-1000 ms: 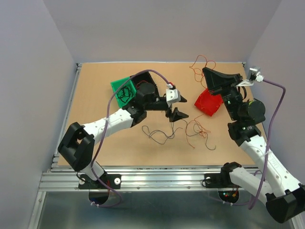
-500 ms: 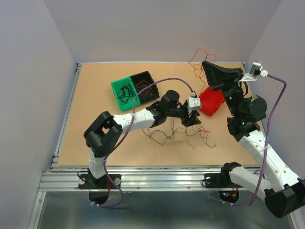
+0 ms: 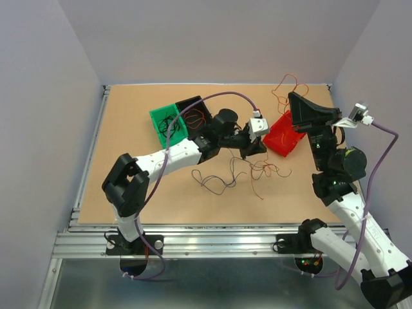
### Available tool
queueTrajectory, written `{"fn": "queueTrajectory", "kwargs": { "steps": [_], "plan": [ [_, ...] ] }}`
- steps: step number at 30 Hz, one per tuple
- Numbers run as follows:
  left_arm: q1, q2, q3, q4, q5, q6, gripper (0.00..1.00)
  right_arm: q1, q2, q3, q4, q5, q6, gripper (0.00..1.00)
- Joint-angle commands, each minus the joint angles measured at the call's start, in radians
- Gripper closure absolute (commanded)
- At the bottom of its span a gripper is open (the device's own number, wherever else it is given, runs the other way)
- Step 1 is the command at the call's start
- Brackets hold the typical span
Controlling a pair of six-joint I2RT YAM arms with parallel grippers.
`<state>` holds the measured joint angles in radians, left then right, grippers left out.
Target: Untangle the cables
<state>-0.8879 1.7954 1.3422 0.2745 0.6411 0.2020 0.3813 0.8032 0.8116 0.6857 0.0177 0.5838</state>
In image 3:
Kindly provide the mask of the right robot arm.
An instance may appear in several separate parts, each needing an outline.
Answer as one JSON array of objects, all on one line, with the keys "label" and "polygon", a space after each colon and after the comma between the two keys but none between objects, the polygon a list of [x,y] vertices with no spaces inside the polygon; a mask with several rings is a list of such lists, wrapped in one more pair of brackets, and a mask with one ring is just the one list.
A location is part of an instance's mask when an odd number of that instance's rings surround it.
[{"label": "right robot arm", "polygon": [[366,176],[366,155],[356,147],[340,148],[336,131],[358,124],[376,127],[398,139],[398,133],[378,124],[362,102],[348,117],[338,108],[325,108],[307,98],[288,94],[292,127],[306,133],[317,173],[312,175],[315,195],[346,227],[355,244],[337,236],[319,219],[306,220],[297,234],[286,238],[293,253],[319,251],[334,260],[347,275],[336,281],[342,289],[354,278],[374,308],[389,308],[411,297],[411,259],[390,240],[369,211],[370,199],[362,198],[355,182]]}]

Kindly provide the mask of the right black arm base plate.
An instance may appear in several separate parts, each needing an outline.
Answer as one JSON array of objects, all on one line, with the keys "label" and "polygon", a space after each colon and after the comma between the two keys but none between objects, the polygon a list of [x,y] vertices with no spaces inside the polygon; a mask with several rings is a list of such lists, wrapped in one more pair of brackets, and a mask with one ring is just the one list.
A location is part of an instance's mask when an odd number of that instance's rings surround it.
[{"label": "right black arm base plate", "polygon": [[312,246],[310,236],[303,234],[278,234],[272,245],[278,254],[315,254],[317,250]]}]

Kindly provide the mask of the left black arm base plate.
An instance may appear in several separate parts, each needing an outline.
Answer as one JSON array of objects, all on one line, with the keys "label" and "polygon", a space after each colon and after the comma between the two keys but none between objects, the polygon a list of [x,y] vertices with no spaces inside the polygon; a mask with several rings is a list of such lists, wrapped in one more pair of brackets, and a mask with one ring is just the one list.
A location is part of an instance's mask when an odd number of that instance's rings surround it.
[{"label": "left black arm base plate", "polygon": [[[147,252],[147,245],[141,238],[128,242],[121,234],[112,234],[104,237],[107,241],[106,255],[108,256],[143,256]],[[144,238],[152,247],[155,247],[157,243],[161,243],[158,251],[161,254],[163,253],[164,237],[162,235],[144,235]]]}]

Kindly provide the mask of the red plastic bin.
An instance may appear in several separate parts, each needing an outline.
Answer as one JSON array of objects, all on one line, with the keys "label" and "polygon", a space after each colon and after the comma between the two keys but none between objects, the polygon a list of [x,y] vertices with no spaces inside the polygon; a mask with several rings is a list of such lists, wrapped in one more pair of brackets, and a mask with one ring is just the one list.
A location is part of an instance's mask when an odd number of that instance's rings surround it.
[{"label": "red plastic bin", "polygon": [[291,112],[287,111],[270,127],[270,132],[263,138],[263,143],[276,154],[287,157],[305,135],[293,129]]}]

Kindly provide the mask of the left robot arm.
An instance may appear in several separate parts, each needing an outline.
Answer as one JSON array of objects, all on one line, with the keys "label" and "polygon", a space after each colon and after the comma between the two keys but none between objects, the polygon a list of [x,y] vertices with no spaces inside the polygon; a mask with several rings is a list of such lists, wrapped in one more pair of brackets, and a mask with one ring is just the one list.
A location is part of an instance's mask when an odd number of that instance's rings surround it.
[{"label": "left robot arm", "polygon": [[120,244],[128,253],[135,254],[143,247],[139,214],[150,185],[157,186],[163,176],[214,158],[222,148],[237,149],[242,158],[266,152],[261,137],[269,132],[269,126],[260,111],[253,112],[243,129],[237,128],[237,121],[233,110],[222,109],[211,123],[175,145],[145,156],[125,153],[118,157],[102,190],[113,206]]}]

